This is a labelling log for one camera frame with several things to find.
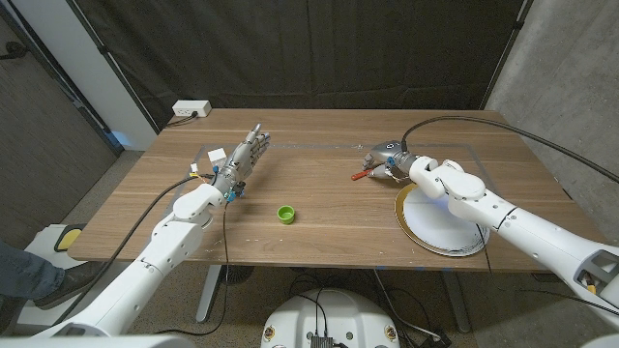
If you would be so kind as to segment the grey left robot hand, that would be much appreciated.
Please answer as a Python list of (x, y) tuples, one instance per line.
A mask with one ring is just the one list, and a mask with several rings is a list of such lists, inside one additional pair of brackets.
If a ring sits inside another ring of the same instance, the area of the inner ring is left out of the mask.
[(261, 131), (260, 123), (256, 124), (225, 160), (223, 167), (211, 181), (211, 185), (218, 189), (225, 199), (228, 199), (235, 188), (252, 173), (260, 157), (267, 151), (269, 144), (270, 134)]

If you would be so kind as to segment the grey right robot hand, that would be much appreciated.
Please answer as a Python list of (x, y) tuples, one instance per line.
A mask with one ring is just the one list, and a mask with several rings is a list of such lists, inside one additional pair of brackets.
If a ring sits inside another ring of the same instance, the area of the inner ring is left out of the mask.
[(368, 176), (376, 179), (394, 179), (399, 182), (409, 178), (409, 170), (416, 155), (403, 151), (398, 141), (380, 143), (366, 154), (362, 165)]

